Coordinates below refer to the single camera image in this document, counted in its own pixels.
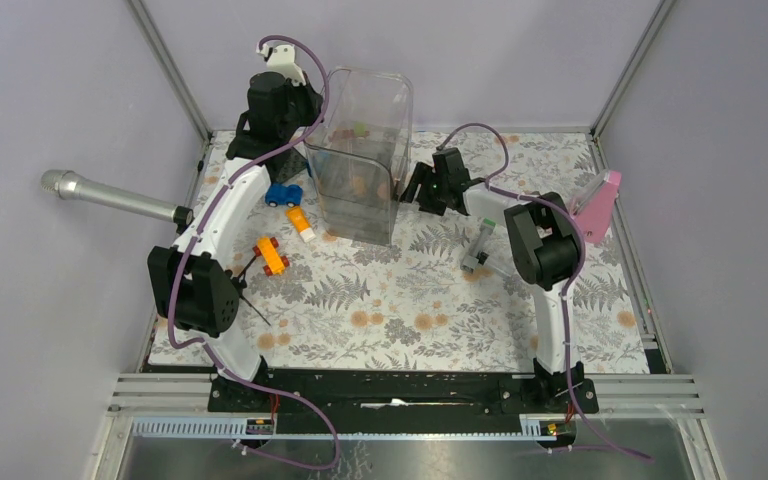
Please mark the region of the beige makeup sponge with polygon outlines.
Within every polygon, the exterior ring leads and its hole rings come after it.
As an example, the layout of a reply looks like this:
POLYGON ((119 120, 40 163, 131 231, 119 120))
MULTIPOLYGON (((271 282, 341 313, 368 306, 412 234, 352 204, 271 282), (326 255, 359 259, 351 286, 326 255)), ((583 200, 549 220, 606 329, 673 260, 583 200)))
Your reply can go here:
POLYGON ((375 196, 376 187, 370 179, 353 176, 350 180, 352 196, 357 199, 370 199, 375 196))

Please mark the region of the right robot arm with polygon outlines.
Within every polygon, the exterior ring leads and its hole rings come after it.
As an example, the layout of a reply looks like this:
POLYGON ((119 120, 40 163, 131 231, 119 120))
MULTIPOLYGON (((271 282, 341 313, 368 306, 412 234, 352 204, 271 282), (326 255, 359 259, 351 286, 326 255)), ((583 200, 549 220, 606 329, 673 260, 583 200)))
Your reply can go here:
POLYGON ((570 299, 586 260, 586 246, 563 199, 555 192, 515 194, 474 178, 456 148, 418 163, 400 197, 420 211, 456 211, 507 231, 512 264, 530 287, 538 347, 522 394, 538 410, 585 416, 598 412, 595 385, 573 355, 570 299))

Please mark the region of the clear acrylic organizer box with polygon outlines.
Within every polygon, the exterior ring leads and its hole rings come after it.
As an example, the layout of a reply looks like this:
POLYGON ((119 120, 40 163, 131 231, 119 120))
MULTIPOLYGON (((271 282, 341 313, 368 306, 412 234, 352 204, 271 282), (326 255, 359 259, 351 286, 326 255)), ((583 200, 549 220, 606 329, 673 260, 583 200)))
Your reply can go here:
POLYGON ((338 67, 328 75, 323 123, 305 141, 321 216, 328 233, 375 245, 391 243, 406 186, 413 132, 413 86, 398 73, 338 67), (333 132, 364 123, 368 138, 334 142, 333 132), (350 180, 366 177, 370 199, 352 196, 350 180))

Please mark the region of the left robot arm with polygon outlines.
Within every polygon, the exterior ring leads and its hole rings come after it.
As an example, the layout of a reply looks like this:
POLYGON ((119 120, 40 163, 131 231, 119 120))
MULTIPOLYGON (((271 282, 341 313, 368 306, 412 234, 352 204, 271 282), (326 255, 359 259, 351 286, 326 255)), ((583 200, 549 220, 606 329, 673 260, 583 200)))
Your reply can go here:
POLYGON ((218 375, 234 382, 232 398, 248 411, 264 407, 274 390, 262 378, 265 360, 235 325, 246 283, 228 265, 244 221, 272 184, 268 162, 286 159, 323 123, 328 109, 329 88, 312 87, 296 62, 298 51, 326 72, 296 39, 268 35, 259 40, 256 52, 266 69, 250 79, 248 109, 217 186, 173 244, 148 256, 156 310, 167 320, 170 345, 200 346, 218 375))

